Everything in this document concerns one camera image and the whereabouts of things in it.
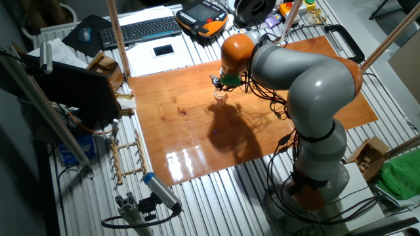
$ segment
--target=slotted aluminum table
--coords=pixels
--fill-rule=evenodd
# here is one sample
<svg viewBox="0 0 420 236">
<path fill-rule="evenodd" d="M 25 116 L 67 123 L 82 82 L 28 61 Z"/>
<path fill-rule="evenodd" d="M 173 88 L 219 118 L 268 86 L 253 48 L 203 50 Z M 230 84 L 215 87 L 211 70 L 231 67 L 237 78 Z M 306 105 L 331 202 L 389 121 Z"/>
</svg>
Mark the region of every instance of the slotted aluminum table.
<svg viewBox="0 0 420 236">
<path fill-rule="evenodd" d="M 328 23 L 340 24 L 339 19 L 325 0 L 318 0 L 317 3 L 318 7 L 329 16 L 327 17 Z M 171 9 L 176 12 L 180 9 L 180 5 L 173 6 Z M 305 17 L 302 21 L 308 24 Z M 67 24 L 45 28 L 34 39 L 33 44 L 37 48 L 43 41 L 56 38 L 63 39 L 76 25 Z M 282 27 L 283 25 L 280 25 L 274 29 L 259 31 L 261 34 L 270 32 L 279 35 Z M 234 33 L 234 30 L 224 32 L 217 39 L 209 40 L 204 47 L 192 41 L 189 36 L 183 33 L 182 37 L 191 56 L 191 64 L 201 64 L 221 59 L 221 45 L 227 37 Z M 306 28 L 291 34 L 288 40 L 294 42 L 320 35 L 324 35 L 322 28 Z M 337 54 L 344 58 L 353 56 L 342 38 L 338 34 L 335 37 L 338 44 L 343 48 Z M 70 50 L 86 63 L 92 60 L 81 52 L 74 51 L 72 48 Z M 106 55 L 121 65 L 118 51 L 106 51 Z M 372 69 L 368 69 L 367 72 L 375 73 Z M 127 83 L 123 84 L 119 92 L 129 93 Z M 406 124 L 400 106 L 390 95 L 388 89 L 383 86 L 380 79 L 365 75 L 362 92 L 379 120 L 346 132 L 348 138 L 346 157 L 366 138 L 372 136 L 380 137 L 389 147 L 394 148 L 417 134 Z M 111 127 L 107 126 L 101 130 L 110 129 Z M 120 131 L 117 135 L 119 143 L 134 142 L 134 129 L 141 131 L 137 115 L 122 117 Z M 118 215 L 117 205 L 114 201 L 115 196 L 125 196 L 128 191 L 134 193 L 137 201 L 150 196 L 148 187 L 140 182 L 142 174 L 132 174 L 124 177 L 124 184 L 117 186 L 115 168 L 112 164 L 112 151 L 109 147 L 110 143 L 105 137 L 107 136 L 95 136 L 98 157 L 91 160 L 94 178 L 80 175 L 80 170 L 73 168 L 74 170 L 63 174 L 60 181 L 57 182 L 55 177 L 65 166 L 58 160 L 57 151 L 55 155 L 50 157 L 61 235 L 136 235 L 133 229 L 114 230 L 100 225 L 101 220 Z M 119 154 L 123 171 L 140 167 L 137 147 L 123 149 Z M 146 156 L 147 165 L 151 170 L 150 160 L 148 155 Z M 274 161 L 275 175 L 279 180 L 285 180 L 292 170 L 289 156 L 291 156 L 291 153 L 286 153 Z M 154 234 L 273 235 L 273 229 L 268 224 L 261 207 L 264 191 L 267 188 L 265 176 L 268 160 L 268 156 L 263 157 L 172 186 L 171 189 L 183 203 L 184 212 L 180 217 L 152 227 Z M 61 196 L 58 194 L 58 188 L 62 190 Z M 164 206 L 158 206 L 156 214 L 157 218 L 161 220 L 168 217 L 170 212 Z M 118 220 L 114 223 L 124 224 L 125 222 Z"/>
</svg>

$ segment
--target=smartphone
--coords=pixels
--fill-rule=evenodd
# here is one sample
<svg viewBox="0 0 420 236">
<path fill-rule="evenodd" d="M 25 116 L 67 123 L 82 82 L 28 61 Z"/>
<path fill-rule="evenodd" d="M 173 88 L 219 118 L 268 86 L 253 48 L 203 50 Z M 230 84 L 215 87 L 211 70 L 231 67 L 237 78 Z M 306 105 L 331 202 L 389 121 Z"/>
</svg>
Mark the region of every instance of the smartphone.
<svg viewBox="0 0 420 236">
<path fill-rule="evenodd" d="M 172 45 L 165 45 L 165 46 L 160 46 L 160 47 L 156 47 L 152 49 L 153 57 L 165 56 L 172 53 L 175 53 L 172 48 Z"/>
</svg>

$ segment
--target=cardboard box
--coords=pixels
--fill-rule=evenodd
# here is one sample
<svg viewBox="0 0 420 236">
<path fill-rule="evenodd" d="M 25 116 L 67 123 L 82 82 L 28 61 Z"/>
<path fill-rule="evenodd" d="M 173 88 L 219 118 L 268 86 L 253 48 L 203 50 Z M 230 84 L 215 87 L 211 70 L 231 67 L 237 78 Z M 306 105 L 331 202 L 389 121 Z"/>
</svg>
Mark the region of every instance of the cardboard box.
<svg viewBox="0 0 420 236">
<path fill-rule="evenodd" d="M 124 82 L 123 74 L 118 63 L 110 57 L 105 56 L 104 52 L 98 52 L 86 69 L 107 75 L 114 92 L 117 92 Z"/>
<path fill-rule="evenodd" d="M 371 180 L 386 161 L 385 155 L 389 147 L 378 137 L 364 140 L 362 145 L 347 159 L 347 163 L 355 162 L 366 181 Z"/>
</svg>

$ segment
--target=keyboard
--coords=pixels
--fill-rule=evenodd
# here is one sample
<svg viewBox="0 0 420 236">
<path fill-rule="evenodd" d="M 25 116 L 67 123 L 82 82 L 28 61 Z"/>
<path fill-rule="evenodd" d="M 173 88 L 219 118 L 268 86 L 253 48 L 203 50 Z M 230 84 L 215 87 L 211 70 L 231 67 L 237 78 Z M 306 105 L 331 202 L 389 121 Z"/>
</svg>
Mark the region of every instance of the keyboard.
<svg viewBox="0 0 420 236">
<path fill-rule="evenodd" d="M 170 16 L 121 26 L 121 31 L 125 46 L 129 46 L 138 42 L 176 36 L 181 34 L 182 30 L 175 17 Z M 112 28 L 100 30 L 99 36 L 103 49 L 117 47 L 116 36 Z"/>
</svg>

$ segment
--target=wooden board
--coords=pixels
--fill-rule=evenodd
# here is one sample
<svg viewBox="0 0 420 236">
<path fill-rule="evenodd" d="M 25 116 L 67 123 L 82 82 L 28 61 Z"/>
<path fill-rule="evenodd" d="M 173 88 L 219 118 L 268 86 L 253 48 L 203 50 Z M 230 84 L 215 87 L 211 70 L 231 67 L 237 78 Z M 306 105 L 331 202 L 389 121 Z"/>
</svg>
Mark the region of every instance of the wooden board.
<svg viewBox="0 0 420 236">
<path fill-rule="evenodd" d="M 325 37 L 287 47 L 336 55 Z M 209 76 L 220 67 L 216 61 L 129 79 L 153 170 L 168 186 L 271 154 L 293 130 L 268 101 L 238 88 L 217 104 Z M 287 98 L 287 91 L 280 94 Z M 346 129 L 377 120 L 362 94 L 335 117 Z"/>
</svg>

